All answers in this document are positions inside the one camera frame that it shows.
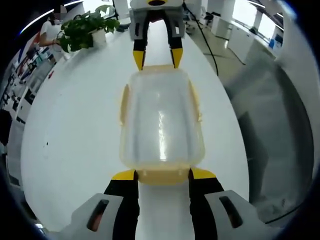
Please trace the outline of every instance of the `plastic lid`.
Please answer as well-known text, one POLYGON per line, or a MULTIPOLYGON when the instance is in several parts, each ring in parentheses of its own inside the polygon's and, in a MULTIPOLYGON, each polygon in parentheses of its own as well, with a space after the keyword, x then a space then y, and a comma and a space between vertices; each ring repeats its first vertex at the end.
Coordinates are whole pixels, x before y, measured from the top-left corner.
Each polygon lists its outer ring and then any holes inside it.
POLYGON ((121 161, 136 170, 181 169, 205 154, 197 96, 172 66, 144 67, 123 92, 121 161))

